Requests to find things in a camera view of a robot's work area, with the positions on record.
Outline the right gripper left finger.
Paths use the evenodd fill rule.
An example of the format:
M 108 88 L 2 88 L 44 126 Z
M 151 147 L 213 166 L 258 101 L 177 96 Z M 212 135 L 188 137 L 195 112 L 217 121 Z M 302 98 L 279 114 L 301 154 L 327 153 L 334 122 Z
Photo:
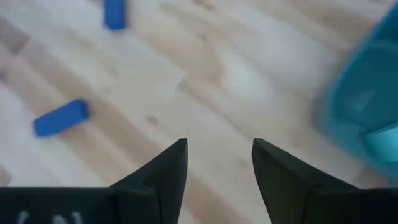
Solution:
M 118 224 L 178 224 L 187 167 L 188 143 L 182 138 L 113 184 Z

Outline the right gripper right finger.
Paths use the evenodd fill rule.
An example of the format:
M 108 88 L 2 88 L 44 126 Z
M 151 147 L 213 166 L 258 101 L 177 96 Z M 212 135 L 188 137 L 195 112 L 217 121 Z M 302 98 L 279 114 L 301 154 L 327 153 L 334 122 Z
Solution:
M 398 224 L 398 188 L 359 189 L 261 138 L 252 163 L 272 224 Z

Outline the cyan cube block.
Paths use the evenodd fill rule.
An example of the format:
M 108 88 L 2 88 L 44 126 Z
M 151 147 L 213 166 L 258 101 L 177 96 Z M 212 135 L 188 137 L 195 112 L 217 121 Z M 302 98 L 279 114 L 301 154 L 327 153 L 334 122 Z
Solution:
M 364 142 L 377 161 L 387 164 L 398 162 L 398 125 L 367 133 Z

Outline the blue rectangular block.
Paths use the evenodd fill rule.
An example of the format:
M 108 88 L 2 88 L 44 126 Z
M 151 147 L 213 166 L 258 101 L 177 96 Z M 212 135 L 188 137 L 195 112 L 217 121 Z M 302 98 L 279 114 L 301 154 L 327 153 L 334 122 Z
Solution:
M 126 0 L 103 0 L 104 26 L 109 30 L 126 27 Z
M 82 123 L 90 118 L 88 103 L 73 100 L 33 120 L 33 130 L 38 137 L 47 137 Z

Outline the teal plastic bin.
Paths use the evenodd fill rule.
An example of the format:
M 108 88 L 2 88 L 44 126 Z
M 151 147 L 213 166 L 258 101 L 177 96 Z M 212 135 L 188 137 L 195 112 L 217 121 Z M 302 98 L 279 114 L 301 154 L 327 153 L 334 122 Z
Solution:
M 382 163 L 364 135 L 398 125 L 398 0 L 318 96 L 314 125 L 345 151 L 398 185 L 398 162 Z

